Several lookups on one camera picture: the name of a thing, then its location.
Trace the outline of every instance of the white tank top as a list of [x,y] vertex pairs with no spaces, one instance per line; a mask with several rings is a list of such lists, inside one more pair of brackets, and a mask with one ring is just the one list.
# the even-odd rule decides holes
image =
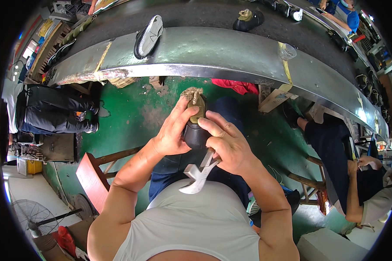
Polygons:
[[114,261],[145,261],[167,250],[197,251],[222,261],[259,260],[260,237],[235,192],[214,181],[197,194],[178,191],[188,183],[169,185],[132,220]]

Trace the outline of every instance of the red cloth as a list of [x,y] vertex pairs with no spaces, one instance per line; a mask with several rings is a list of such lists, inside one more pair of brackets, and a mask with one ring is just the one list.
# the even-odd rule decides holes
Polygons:
[[258,88],[256,87],[255,84],[251,84],[243,81],[212,79],[212,83],[224,88],[232,88],[234,91],[242,95],[246,94],[247,92],[256,95],[259,94]]
[[52,234],[60,247],[67,250],[73,257],[76,257],[76,246],[74,244],[74,239],[71,237],[70,232],[66,227],[58,227],[58,231]]

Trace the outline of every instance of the worker in blue shirt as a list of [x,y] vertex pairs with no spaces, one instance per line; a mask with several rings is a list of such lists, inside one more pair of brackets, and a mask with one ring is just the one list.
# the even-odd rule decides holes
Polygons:
[[350,33],[357,31],[360,19],[354,9],[354,0],[321,0],[319,7],[327,12],[322,14],[324,17],[336,22]]

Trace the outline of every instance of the green floor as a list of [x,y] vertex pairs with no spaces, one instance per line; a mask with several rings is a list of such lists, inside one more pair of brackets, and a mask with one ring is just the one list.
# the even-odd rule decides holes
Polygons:
[[[271,168],[278,172],[279,182],[282,180],[284,185],[292,190],[297,189],[302,195],[300,183],[287,177],[290,172],[309,179],[321,180],[318,166],[306,160],[308,155],[318,157],[316,152],[305,143],[300,130],[292,130],[288,126],[279,108],[268,114],[260,113],[257,111],[256,95],[242,96],[232,89],[213,85],[210,79],[204,78],[167,77],[161,92],[155,91],[148,84],[147,77],[123,89],[106,84],[102,88],[99,131],[95,134],[83,134],[79,148],[80,157],[85,152],[100,157],[144,145],[157,134],[180,93],[192,86],[203,87],[204,95],[210,101],[222,96],[240,100],[245,135],[251,149],[272,175]],[[309,105],[309,102],[302,98],[291,102],[300,110]],[[127,160],[128,158],[118,160],[111,171],[119,170]],[[56,163],[59,179],[69,201],[78,193],[84,194],[75,174],[77,166],[78,164]],[[44,172],[52,187],[58,191],[54,165],[47,164]],[[148,185],[138,194],[137,213],[145,210],[149,203]],[[339,233],[352,226],[354,224],[347,222],[335,209],[327,216],[323,216],[317,206],[301,205],[293,216],[293,237],[297,243],[301,235],[320,227],[328,227]]]

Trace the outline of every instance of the clear plastic container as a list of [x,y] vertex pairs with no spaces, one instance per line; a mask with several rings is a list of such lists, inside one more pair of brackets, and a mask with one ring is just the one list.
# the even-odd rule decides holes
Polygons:
[[290,60],[296,57],[297,53],[296,50],[287,43],[284,43],[280,48],[280,58],[283,60]]

